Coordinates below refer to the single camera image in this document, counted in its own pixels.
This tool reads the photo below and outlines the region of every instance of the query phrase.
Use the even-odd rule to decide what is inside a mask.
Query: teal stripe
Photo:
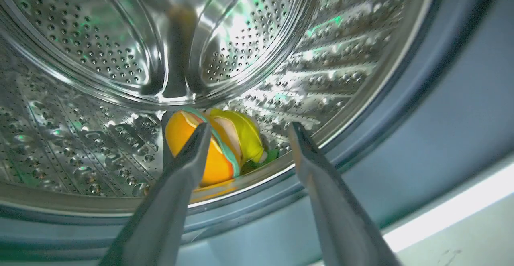
[[[194,108],[184,107],[181,110],[183,110],[185,112],[189,112],[190,114],[194,114],[194,115],[198,116],[201,120],[204,121],[204,123],[208,123],[209,122],[209,120],[207,120],[207,118],[205,118],[204,114],[202,114],[200,111],[198,111],[198,110],[196,110]],[[235,158],[234,153],[228,147],[228,145],[226,145],[223,142],[223,140],[221,139],[220,133],[218,133],[214,128],[212,128],[212,134],[213,134],[214,138],[216,139],[216,141],[218,142],[218,145],[222,149],[223,155],[232,164],[232,169],[233,169],[233,172],[234,172],[233,178],[238,177],[239,176],[239,164],[237,163],[237,159]]]

